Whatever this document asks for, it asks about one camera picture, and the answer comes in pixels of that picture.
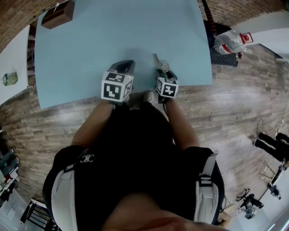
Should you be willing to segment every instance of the cable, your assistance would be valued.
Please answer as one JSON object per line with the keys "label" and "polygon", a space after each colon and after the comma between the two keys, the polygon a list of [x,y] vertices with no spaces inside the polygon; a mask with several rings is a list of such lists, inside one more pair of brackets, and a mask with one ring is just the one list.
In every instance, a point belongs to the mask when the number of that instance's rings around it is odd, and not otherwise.
{"label": "cable", "polygon": [[12,183],[13,183],[12,180],[13,180],[13,179],[14,179],[14,178],[10,177],[10,179],[8,180],[7,183],[3,182],[3,183],[1,184],[2,189],[0,190],[0,193],[2,193],[2,192],[4,191],[4,188],[5,188],[5,187],[12,185]]}
{"label": "cable", "polygon": [[262,131],[264,131],[266,134],[268,134],[268,133],[264,130],[264,128],[263,128],[263,119],[259,119],[259,121],[258,121],[258,123],[257,123],[257,130],[256,130],[257,136],[259,136],[259,134],[258,134],[258,127],[259,127],[260,121],[262,121]]}
{"label": "cable", "polygon": [[273,131],[272,131],[272,136],[275,135],[276,126],[277,126],[278,124],[280,124],[280,126],[281,126],[281,123],[282,123],[282,121],[278,121],[278,122],[275,124],[275,127],[274,127],[274,129],[273,129]]}
{"label": "cable", "polygon": [[225,210],[225,208],[226,208],[226,205],[227,205],[227,198],[226,198],[226,196],[224,195],[224,201],[225,201],[225,205],[224,205],[224,208],[222,208],[222,205],[221,205],[221,211],[219,212],[219,213],[221,213],[221,212],[223,212],[224,210]]}

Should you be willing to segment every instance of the person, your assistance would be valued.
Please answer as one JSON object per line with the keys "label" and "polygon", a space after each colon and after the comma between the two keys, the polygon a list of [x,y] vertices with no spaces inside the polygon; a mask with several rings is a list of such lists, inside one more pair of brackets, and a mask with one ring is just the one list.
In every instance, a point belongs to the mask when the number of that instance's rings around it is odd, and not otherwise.
{"label": "person", "polygon": [[274,197],[277,197],[279,200],[281,200],[280,190],[277,188],[277,185],[273,185],[271,183],[268,183],[267,185],[268,189],[271,191],[271,195]]}
{"label": "person", "polygon": [[[153,92],[139,110],[101,100],[56,154],[42,194],[62,231],[223,230],[193,222],[196,182],[213,152],[200,147],[174,99],[165,103],[168,120],[153,102]],[[219,196],[214,223],[224,199],[216,162],[211,182]]]}
{"label": "person", "polygon": [[283,134],[278,134],[276,136],[276,140],[274,140],[272,137],[260,132],[258,139],[256,139],[254,142],[254,145],[257,148],[265,150],[278,161],[289,164],[289,145],[281,141],[283,138]]}
{"label": "person", "polygon": [[232,217],[227,214],[225,211],[220,212],[219,218],[218,218],[219,225],[228,228],[230,224],[232,223]]}

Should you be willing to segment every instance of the green can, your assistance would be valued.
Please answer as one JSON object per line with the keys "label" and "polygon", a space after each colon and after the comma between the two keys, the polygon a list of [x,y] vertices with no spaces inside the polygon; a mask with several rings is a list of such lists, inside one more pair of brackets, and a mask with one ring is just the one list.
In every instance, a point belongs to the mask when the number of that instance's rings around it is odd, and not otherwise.
{"label": "green can", "polygon": [[6,73],[3,76],[2,82],[5,86],[10,86],[16,84],[18,81],[18,76],[16,72]]}

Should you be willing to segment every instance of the table surface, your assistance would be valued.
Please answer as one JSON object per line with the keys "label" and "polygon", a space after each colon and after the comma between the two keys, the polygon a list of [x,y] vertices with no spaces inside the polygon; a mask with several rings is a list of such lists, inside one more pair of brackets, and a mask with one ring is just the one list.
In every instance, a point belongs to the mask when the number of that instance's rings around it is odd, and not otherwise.
{"label": "table surface", "polygon": [[134,92],[155,87],[153,53],[179,84],[212,84],[207,36],[196,0],[76,0],[73,20],[37,23],[35,74],[41,108],[99,97],[103,73],[136,61]]}
{"label": "table surface", "polygon": [[[0,105],[25,90],[27,78],[27,46],[30,25],[25,27],[0,54]],[[6,73],[17,72],[18,81],[5,86],[2,78]]]}

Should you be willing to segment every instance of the backpack strap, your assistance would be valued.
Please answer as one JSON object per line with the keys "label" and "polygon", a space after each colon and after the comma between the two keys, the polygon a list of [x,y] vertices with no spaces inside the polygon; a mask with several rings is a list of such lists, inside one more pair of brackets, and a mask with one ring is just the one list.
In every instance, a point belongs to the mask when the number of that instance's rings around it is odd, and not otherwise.
{"label": "backpack strap", "polygon": [[73,170],[74,170],[74,165],[75,165],[75,164],[72,164],[72,165],[67,166],[67,167],[65,168],[65,170],[64,170],[64,173],[73,171]]}
{"label": "backpack strap", "polygon": [[219,190],[212,182],[211,176],[216,163],[217,154],[208,157],[200,179],[196,182],[196,209],[194,221],[211,224],[216,214]]}

